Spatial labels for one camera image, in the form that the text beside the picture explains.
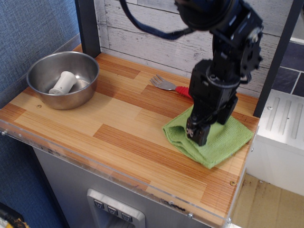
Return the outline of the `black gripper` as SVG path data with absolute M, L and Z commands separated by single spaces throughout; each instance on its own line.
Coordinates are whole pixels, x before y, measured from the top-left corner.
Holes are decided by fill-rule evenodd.
M 230 60 L 202 60 L 192 71 L 189 94 L 194 106 L 186 123 L 186 135 L 198 146 L 207 142 L 210 125 L 224 125 L 238 102 L 238 65 Z

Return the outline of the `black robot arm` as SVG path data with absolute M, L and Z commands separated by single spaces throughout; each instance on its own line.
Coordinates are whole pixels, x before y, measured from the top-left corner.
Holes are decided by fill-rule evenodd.
M 179 0 L 183 22 L 194 31 L 213 35 L 212 59 L 197 63 L 192 71 L 189 94 L 194 106 L 186 134 L 205 145 L 214 123 L 225 124 L 238 98 L 237 88 L 251 81 L 251 72 L 262 61 L 260 40 L 263 21 L 242 0 Z

